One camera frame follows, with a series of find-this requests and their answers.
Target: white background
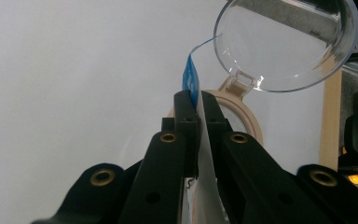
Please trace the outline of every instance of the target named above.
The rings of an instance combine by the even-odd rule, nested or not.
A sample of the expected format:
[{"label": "white background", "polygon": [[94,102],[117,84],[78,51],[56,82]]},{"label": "white background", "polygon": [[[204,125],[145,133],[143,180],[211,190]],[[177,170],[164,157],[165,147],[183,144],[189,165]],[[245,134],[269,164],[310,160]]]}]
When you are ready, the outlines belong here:
[{"label": "white background", "polygon": [[[84,170],[140,160],[224,4],[0,1],[0,223],[50,217]],[[213,45],[194,61],[201,86],[217,89]],[[245,103],[284,169],[317,162],[323,84]]]}]

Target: blue object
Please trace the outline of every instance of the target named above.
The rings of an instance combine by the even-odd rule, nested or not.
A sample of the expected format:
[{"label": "blue object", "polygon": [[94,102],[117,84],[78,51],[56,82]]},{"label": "blue object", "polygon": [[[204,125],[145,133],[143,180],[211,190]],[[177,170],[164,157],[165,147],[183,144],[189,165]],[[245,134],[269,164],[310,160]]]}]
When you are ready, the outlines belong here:
[{"label": "blue object", "polygon": [[182,89],[189,90],[191,95],[191,102],[194,108],[197,108],[197,101],[199,100],[200,81],[197,74],[196,66],[194,66],[191,53],[187,57],[185,72],[183,73]]}]

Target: beige plastic part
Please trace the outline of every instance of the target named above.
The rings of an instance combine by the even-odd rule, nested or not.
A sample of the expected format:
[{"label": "beige plastic part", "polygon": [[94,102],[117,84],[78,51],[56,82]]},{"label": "beige plastic part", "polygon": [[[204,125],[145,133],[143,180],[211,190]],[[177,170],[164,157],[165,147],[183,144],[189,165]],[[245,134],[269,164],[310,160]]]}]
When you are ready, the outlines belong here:
[{"label": "beige plastic part", "polygon": [[[242,99],[247,92],[247,87],[239,81],[231,82],[229,77],[218,91],[207,90],[214,95],[218,104],[231,110],[241,120],[246,132],[250,134],[257,142],[263,146],[263,135],[260,125],[252,111],[243,103]],[[168,118],[173,118],[174,111],[171,109]]]}]

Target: transparent lid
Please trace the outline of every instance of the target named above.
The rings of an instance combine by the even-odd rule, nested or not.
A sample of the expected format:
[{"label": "transparent lid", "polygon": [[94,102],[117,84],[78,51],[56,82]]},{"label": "transparent lid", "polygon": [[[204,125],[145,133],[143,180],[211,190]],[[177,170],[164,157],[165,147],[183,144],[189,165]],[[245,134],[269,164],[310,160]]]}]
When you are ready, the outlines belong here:
[{"label": "transparent lid", "polygon": [[232,76],[260,91],[298,91],[335,73],[357,42],[352,0],[234,0],[214,27]]}]

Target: brass grommet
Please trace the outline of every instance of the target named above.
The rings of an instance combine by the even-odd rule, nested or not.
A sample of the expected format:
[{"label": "brass grommet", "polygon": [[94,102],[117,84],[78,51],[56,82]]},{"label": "brass grommet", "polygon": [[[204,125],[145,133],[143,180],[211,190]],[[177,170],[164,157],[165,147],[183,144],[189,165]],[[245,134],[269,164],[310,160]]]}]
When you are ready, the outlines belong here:
[{"label": "brass grommet", "polygon": [[310,171],[310,178],[316,183],[326,187],[335,187],[338,184],[335,177],[321,170]]},{"label": "brass grommet", "polygon": [[242,134],[234,133],[230,136],[231,141],[235,143],[246,143],[248,142],[248,138]]},{"label": "brass grommet", "polygon": [[100,186],[108,185],[114,179],[115,179],[115,172],[113,172],[110,169],[102,169],[95,172],[91,176],[89,182],[91,182],[93,186],[100,187]]},{"label": "brass grommet", "polygon": [[164,133],[159,137],[161,142],[165,142],[165,143],[172,143],[176,141],[177,138],[178,136],[175,133]]}]

